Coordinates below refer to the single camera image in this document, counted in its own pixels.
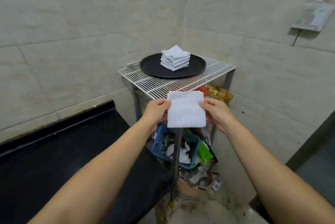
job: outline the hand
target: hand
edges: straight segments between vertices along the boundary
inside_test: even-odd
[[[152,131],[155,131],[157,128],[157,123],[166,120],[166,113],[170,106],[171,101],[167,99],[150,101],[141,120],[147,123]]]
[[[236,121],[227,105],[222,101],[209,98],[200,101],[199,105],[206,111],[206,120],[215,124],[221,132],[227,134],[229,124]]]

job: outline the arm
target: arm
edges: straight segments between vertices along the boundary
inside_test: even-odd
[[[101,222],[170,105],[164,99],[149,102],[143,117],[67,181],[29,223]]]
[[[225,133],[275,223],[335,222],[335,209],[268,152],[221,101],[200,102],[208,119]]]

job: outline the white wire shelf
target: white wire shelf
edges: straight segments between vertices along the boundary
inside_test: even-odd
[[[154,78],[145,74],[140,69],[140,62],[130,63],[118,72],[133,85],[138,87],[153,100],[167,98],[169,91],[192,91],[203,86],[212,80],[232,71],[236,67],[219,62],[210,58],[206,61],[206,69],[203,73],[190,78],[162,79]]]

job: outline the black round tray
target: black round tray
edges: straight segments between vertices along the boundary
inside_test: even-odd
[[[196,55],[190,56],[190,64],[186,68],[171,71],[161,65],[162,54],[145,57],[140,62],[140,68],[145,73],[157,78],[178,79],[187,78],[202,73],[206,69],[206,61]]]

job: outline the blue plastic basket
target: blue plastic basket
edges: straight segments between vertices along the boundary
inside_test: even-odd
[[[155,137],[155,141],[153,143],[152,146],[152,150],[151,152],[158,158],[167,160],[169,162],[172,162],[172,159],[167,157],[164,153],[161,152],[161,149],[163,147],[163,134],[165,131],[170,131],[170,132],[174,132],[174,129],[170,129],[168,128],[166,125],[164,124],[159,124],[156,130],[156,137]],[[195,149],[195,152],[191,158],[191,163],[190,164],[185,164],[185,163],[180,163],[179,162],[179,166],[186,168],[186,169],[193,169],[196,157],[197,157],[197,153],[199,150],[199,145],[200,145],[200,138],[192,133],[188,133],[186,131],[183,131],[183,138],[187,141],[192,141],[192,142],[197,142],[197,146]]]

